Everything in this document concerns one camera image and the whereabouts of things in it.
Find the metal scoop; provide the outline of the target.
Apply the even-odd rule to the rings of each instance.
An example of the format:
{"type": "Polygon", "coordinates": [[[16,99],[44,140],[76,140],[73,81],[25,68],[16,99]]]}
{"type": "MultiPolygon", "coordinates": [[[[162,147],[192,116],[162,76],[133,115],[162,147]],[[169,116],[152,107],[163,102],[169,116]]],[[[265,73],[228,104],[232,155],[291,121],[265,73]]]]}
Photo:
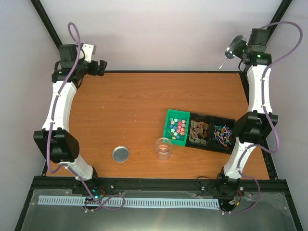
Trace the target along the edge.
{"type": "Polygon", "coordinates": [[[243,35],[237,35],[230,45],[225,50],[225,60],[221,64],[221,66],[218,68],[218,70],[221,70],[224,64],[227,60],[233,59],[235,57],[241,58],[242,53],[244,52],[244,49],[246,47],[246,39],[243,35]]]}

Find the black popsicle candy bin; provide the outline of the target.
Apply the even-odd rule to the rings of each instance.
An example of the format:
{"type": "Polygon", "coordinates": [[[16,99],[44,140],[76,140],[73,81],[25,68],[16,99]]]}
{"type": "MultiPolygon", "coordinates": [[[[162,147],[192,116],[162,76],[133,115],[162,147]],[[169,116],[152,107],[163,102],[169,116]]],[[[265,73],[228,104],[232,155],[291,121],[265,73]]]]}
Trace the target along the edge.
{"type": "Polygon", "coordinates": [[[213,116],[190,113],[186,147],[210,150],[212,142],[213,116]]]}

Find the green candy bin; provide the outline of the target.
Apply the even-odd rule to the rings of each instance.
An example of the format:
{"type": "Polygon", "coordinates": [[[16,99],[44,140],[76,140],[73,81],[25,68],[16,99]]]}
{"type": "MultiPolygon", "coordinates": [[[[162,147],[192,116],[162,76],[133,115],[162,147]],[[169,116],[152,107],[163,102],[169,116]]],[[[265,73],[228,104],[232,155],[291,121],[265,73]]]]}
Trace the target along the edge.
{"type": "Polygon", "coordinates": [[[174,145],[186,146],[189,121],[189,112],[168,109],[163,137],[170,139],[174,145]]]}

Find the black lollipop candy bin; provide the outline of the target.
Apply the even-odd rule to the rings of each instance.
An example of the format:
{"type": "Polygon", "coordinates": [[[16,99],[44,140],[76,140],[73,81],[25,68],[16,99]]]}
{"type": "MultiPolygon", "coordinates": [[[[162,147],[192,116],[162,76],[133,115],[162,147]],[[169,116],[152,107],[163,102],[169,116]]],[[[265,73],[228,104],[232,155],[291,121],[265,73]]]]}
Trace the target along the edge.
{"type": "Polygon", "coordinates": [[[234,119],[213,116],[209,149],[213,152],[231,154],[235,145],[234,126],[234,119]]]}

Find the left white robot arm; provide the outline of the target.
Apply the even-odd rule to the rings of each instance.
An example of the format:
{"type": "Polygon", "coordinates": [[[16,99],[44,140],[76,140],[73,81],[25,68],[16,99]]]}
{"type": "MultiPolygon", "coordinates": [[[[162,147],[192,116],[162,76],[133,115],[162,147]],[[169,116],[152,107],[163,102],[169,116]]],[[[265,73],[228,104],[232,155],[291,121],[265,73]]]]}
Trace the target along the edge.
{"type": "Polygon", "coordinates": [[[77,180],[84,180],[83,188],[96,193],[100,188],[98,174],[80,154],[79,142],[69,132],[71,106],[85,75],[103,76],[107,67],[104,60],[94,61],[96,46],[66,44],[59,47],[60,60],[55,63],[52,80],[52,98],[42,129],[33,138],[46,159],[68,169],[77,180]]]}

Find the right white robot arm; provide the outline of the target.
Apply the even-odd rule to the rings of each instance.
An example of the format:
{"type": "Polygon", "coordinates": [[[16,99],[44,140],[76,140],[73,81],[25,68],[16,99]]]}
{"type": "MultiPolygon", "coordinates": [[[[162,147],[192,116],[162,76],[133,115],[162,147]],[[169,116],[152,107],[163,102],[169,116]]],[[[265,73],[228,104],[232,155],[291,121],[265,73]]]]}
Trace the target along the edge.
{"type": "Polygon", "coordinates": [[[266,53],[268,36],[268,30],[254,28],[248,40],[243,35],[237,35],[225,51],[226,59],[237,57],[245,65],[249,103],[247,112],[235,123],[235,146],[217,176],[216,191],[223,196],[237,194],[250,154],[260,146],[278,122],[278,116],[272,112],[269,97],[269,66],[272,58],[266,53]]]}

